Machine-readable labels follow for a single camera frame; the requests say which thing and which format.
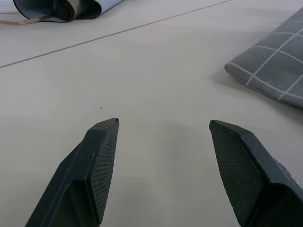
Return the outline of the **rolled grey mat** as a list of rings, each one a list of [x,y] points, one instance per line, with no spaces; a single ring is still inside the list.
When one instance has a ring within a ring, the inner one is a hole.
[[[75,19],[95,19],[124,0],[13,0],[27,19],[65,23]]]

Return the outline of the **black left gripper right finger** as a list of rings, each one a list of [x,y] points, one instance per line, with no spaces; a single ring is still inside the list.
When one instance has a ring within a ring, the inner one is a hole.
[[[220,176],[240,227],[303,227],[303,187],[250,131],[209,123]]]

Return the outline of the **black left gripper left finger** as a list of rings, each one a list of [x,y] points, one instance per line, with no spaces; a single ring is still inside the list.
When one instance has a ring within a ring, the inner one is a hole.
[[[59,164],[25,227],[100,227],[113,176],[117,118],[96,123]]]

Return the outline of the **grey checked cloth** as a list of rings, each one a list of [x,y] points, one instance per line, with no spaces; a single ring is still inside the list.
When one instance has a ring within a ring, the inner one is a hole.
[[[243,85],[303,108],[303,7],[224,68]]]

